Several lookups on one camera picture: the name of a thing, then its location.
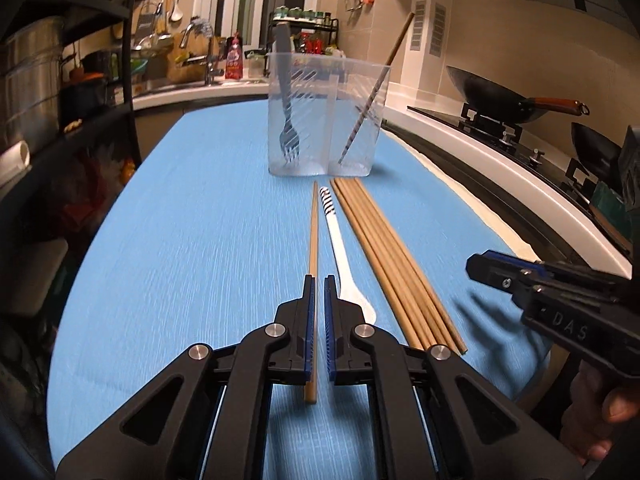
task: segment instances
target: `kitchen sink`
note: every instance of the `kitchen sink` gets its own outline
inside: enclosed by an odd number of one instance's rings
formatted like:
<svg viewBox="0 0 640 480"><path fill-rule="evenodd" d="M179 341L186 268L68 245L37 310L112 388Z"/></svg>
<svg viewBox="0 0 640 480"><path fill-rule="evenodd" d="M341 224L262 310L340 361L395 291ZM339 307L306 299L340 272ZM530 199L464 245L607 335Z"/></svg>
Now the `kitchen sink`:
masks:
<svg viewBox="0 0 640 480"><path fill-rule="evenodd" d="M267 81L265 79L249 79L249 80L240 80L240 81L220 81L211 85L211 88L220 88L220 87L228 87L228 86L247 86L247 85L255 85L255 84L263 84ZM140 92L136 97L143 97L148 95L156 95L164 92L174 92L177 90L185 90L191 88L205 88L204 81L196 81L193 83L180 83L174 85L165 85L160 86L158 88L153 88L151 90L146 90Z"/></svg>

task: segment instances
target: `wok handle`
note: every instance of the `wok handle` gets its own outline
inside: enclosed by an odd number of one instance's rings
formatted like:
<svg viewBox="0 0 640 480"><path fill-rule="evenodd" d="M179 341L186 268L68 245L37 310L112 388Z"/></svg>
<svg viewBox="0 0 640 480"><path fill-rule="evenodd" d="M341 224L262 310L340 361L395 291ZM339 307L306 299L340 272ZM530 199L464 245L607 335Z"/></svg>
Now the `wok handle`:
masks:
<svg viewBox="0 0 640 480"><path fill-rule="evenodd" d="M525 100L526 104L538 108L539 110L549 110L575 116L589 115L589 107L572 99L556 99L553 97L533 97Z"/></svg>

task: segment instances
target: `bundle of chopsticks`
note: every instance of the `bundle of chopsticks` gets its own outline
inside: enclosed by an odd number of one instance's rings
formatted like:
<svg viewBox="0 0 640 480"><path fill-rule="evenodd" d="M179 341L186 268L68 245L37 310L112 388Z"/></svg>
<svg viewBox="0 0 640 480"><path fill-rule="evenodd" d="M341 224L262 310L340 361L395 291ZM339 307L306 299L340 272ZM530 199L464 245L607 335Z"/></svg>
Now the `bundle of chopsticks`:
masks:
<svg viewBox="0 0 640 480"><path fill-rule="evenodd" d="M359 179L336 178L334 192L409 346L466 345L431 283Z"/></svg>

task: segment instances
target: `black stovetop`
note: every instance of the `black stovetop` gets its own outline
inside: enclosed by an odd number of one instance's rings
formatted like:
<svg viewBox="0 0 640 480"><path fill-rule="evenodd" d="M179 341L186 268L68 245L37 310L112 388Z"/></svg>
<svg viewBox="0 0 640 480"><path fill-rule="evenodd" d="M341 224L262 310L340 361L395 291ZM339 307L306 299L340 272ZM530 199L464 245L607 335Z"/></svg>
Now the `black stovetop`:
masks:
<svg viewBox="0 0 640 480"><path fill-rule="evenodd" d="M466 117L457 117L441 112L435 112L433 110L426 110L424 108L417 108L408 106L409 110L418 112L431 119L434 119L442 124L451 126L455 130L468 135L469 137L481 142L485 146L496 150L503 154L509 160L512 160L520 167L529 171L529 173L535 175L537 178L545 182L549 187L558 192L562 197L568 200L572 205L577 207L587 218L589 218L596 227L607 237L607 239L625 256L629 256L629 252L626 248L621 246L615 239L613 239L609 233L600 225L595 219L593 213L589 209L589 199L583 193L582 187L575 179L567 176L567 174L558 168L555 164L549 162L543 155L539 156L539 164L536 164L530 160L530 157L535 158L534 150L520 144L520 136L522 134L522 128L517 125L509 125L497 123L497 121L491 118L480 118L479 116L473 116L471 113L471 119L468 118L468 107L465 105L463 108L463 115ZM511 134L505 137L504 132Z"/></svg>

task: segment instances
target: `utensil holder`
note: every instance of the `utensil holder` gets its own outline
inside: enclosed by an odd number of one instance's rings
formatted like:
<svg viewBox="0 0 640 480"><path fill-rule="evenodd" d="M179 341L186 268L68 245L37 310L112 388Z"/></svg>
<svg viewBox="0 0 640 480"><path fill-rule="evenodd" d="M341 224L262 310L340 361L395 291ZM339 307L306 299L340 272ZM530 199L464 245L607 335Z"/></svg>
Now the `utensil holder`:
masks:
<svg viewBox="0 0 640 480"><path fill-rule="evenodd" d="M285 124L277 56L291 58L291 122L300 137L293 160L282 153ZM269 172L277 176L367 176L371 171L388 88L388 68L349 58L310 54L269 54ZM386 77L342 163L342 150L371 90Z"/></svg>

